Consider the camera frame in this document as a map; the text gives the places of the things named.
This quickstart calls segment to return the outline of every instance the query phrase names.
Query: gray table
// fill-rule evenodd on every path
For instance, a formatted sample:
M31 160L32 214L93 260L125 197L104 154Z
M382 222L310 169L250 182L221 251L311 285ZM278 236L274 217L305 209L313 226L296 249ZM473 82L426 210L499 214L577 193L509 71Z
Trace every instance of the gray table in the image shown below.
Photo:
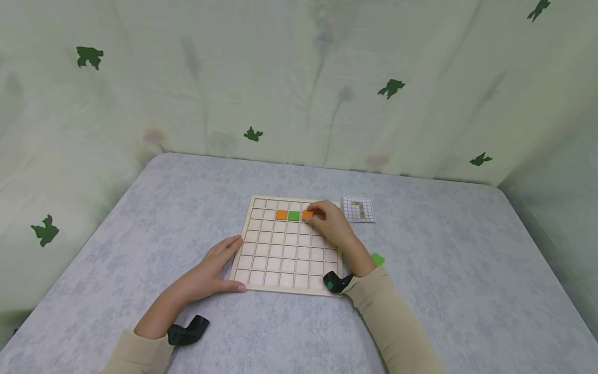
M0 353L0 372L99 372L121 329L241 231L254 194L370 197L377 223L352 226L386 258L448 372L596 372L596 341L498 189L173 153L141 173ZM195 314L211 325L170 373L385 370L346 298L219 295L178 323Z

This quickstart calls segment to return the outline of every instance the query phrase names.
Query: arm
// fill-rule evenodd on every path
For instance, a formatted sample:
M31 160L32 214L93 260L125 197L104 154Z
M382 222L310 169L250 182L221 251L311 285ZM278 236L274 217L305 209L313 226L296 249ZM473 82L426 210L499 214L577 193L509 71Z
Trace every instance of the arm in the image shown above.
M343 293L361 313L391 374L440 374L442 362L425 331L399 295L388 274L377 267L355 236L343 212L329 201L313 203L307 222L348 257L355 275Z
M241 247L239 235L212 247L206 257L164 290L134 330L124 330L103 373L163 373L174 346L166 332L190 302L219 292L244 292L245 285L220 278L222 267Z

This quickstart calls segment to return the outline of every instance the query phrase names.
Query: hand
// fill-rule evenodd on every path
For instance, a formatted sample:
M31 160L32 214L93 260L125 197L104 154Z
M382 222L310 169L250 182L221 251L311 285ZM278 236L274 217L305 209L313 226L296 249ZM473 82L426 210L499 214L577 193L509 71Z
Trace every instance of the hand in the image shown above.
M244 292L241 282L225 281L222 268L243 244L240 235L231 236L213 246L203 260L169 288L185 303L199 301L219 292Z
M314 212L314 216L307 217L305 222L320 230L348 256L353 274L362 278L377 268L339 207L324 200L310 204L307 210Z
M203 260L162 292L135 327L135 334L147 339L166 335L181 310L190 302L218 292L244 292L244 284L221 278L222 267L243 244L240 235L213 246Z

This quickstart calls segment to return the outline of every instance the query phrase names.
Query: orange tile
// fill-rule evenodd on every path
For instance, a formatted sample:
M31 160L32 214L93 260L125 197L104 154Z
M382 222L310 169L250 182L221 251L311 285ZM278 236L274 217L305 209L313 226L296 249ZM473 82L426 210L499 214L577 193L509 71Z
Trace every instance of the orange tile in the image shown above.
M276 219L286 221L287 211L276 211Z

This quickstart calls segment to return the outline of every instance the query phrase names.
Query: beige sleeve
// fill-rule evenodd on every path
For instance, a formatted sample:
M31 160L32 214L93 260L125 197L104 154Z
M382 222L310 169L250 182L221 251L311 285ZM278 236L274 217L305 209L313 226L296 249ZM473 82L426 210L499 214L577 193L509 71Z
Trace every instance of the beige sleeve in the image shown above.
M167 336L152 340L135 335L133 330L123 330L102 373L162 374L173 349Z
M434 347L382 267L344 289L364 318L391 374L444 373Z

